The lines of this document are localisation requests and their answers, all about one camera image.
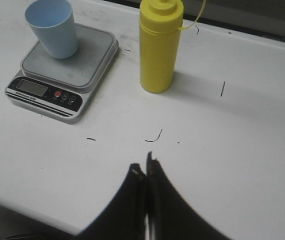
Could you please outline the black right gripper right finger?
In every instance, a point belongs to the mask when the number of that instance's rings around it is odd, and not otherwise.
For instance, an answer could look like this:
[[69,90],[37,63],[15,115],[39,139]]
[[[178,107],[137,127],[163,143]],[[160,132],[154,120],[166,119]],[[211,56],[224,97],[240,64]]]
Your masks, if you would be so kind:
[[182,198],[160,162],[147,154],[147,216],[151,240],[228,240]]

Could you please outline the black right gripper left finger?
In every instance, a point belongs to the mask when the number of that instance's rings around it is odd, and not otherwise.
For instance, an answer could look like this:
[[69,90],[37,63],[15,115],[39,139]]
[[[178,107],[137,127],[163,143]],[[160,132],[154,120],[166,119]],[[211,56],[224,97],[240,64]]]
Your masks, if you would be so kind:
[[77,240],[144,240],[147,178],[138,163],[129,166],[115,196]]

